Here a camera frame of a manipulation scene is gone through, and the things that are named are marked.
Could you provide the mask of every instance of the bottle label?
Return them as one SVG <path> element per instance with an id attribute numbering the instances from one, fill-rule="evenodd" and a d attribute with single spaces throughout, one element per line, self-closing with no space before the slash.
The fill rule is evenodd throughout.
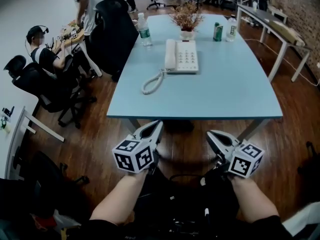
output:
<path id="1" fill-rule="evenodd" d="M 140 32 L 140 36 L 141 38 L 149 38 L 150 37 L 150 31 L 149 28 L 146 30 L 141 30 Z"/>
<path id="2" fill-rule="evenodd" d="M 237 26 L 231 26 L 230 35 L 235 37 L 236 33 L 237 33 Z"/>

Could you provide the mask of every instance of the wooden floor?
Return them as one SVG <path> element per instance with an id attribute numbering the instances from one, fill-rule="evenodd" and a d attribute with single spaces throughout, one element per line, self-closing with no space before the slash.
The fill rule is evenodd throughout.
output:
<path id="1" fill-rule="evenodd" d="M 172 10 L 171 7 L 166 7 L 146 11 L 149 0 L 136 0 L 136 3 L 139 12 L 144 11 L 147 16 L 167 14 Z M 165 3 L 177 4 L 179 1 L 168 0 Z M 220 10 L 208 5 L 204 5 L 202 9 L 204 13 L 226 16 L 231 14 L 229 10 Z M 261 29 L 252 28 L 242 21 L 240 34 L 244 39 L 260 39 Z M 267 34 L 265 42 L 279 52 L 281 43 L 276 37 Z M 257 41 L 250 40 L 247 43 L 268 75 L 276 55 Z M 287 51 L 285 58 L 295 67 L 300 63 L 291 50 Z M 302 73 L 307 77 L 309 75 L 306 69 L 303 69 Z M 283 220 L 306 204 L 301 188 L 302 180 L 297 174 L 297 167 L 308 157 L 306 141 L 312 141 L 316 149 L 320 150 L 320 93 L 300 76 L 292 83 L 293 74 L 294 70 L 283 62 L 272 82 L 283 118 L 271 120 L 250 140 L 266 150 L 262 164 L 253 178 L 275 203 Z M 106 117 L 116 85 L 105 73 L 92 81 L 92 94 L 98 101 L 86 108 L 81 120 L 81 129 L 76 129 L 73 123 L 61 128 L 57 124 L 59 113 L 50 114 L 43 108 L 38 110 L 36 118 L 64 136 L 65 143 L 59 142 L 36 126 L 34 128 L 37 134 L 30 135 L 28 141 L 24 142 L 23 150 L 28 156 L 36 150 L 41 150 L 55 163 L 68 164 L 69 178 L 87 175 L 90 184 L 83 189 L 90 199 L 92 209 L 124 175 L 116 168 L 111 150 L 129 131 L 120 120 Z M 250 120 L 193 123 L 193 132 L 172 134 L 165 131 L 163 134 L 158 150 L 167 161 L 161 161 L 159 167 L 167 177 L 179 173 L 207 172 L 210 167 L 209 160 L 214 154 L 206 142 L 206 131 L 216 129 L 237 136 Z"/>

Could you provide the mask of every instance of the black sleeve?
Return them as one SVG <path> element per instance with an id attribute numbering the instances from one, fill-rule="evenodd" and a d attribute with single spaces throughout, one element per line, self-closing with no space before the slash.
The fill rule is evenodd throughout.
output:
<path id="1" fill-rule="evenodd" d="M 52 74 L 55 73 L 54 69 L 54 61 L 57 58 L 57 55 L 48 48 L 44 48 L 40 54 L 39 62 L 40 65 L 47 71 L 51 72 Z"/>
<path id="2" fill-rule="evenodd" d="M 94 219 L 82 224 L 77 239 L 79 240 L 117 240 L 121 236 L 120 228 L 106 220 Z"/>
<path id="3" fill-rule="evenodd" d="M 251 233 L 256 239 L 293 239 L 292 235 L 282 225 L 278 216 L 271 216 L 251 224 Z"/>

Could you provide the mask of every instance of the headset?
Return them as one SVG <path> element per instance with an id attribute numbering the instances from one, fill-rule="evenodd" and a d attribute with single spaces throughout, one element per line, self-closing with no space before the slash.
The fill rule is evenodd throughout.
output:
<path id="1" fill-rule="evenodd" d="M 40 27 L 41 29 L 42 29 L 42 27 L 43 27 L 43 28 L 45 28 L 45 30 L 43 31 L 43 33 L 44 33 L 44 34 L 45 34 L 45 33 L 49 33 L 49 28 L 46 27 L 46 26 L 44 26 L 44 25 L 35 25 L 35 26 L 33 26 L 32 28 L 30 28 L 30 29 L 28 30 L 28 33 L 29 33 L 29 31 L 30 31 L 31 29 L 33 29 L 34 27 Z M 25 36 L 24 47 L 25 47 L 26 53 L 31 57 L 31 53 L 29 54 L 29 51 L 28 51 L 28 49 L 27 49 L 27 38 L 28 38 L 28 35 Z"/>

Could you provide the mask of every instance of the telephone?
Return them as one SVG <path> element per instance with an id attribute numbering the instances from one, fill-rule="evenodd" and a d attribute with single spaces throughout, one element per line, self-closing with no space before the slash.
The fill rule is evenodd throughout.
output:
<path id="1" fill-rule="evenodd" d="M 196 41 L 175 41 L 167 39 L 164 57 L 164 69 L 160 69 L 155 77 L 146 81 L 141 88 L 144 95 L 154 93 L 164 79 L 165 73 L 192 74 L 199 71 Z M 156 81 L 154 87 L 146 90 L 146 86 Z"/>

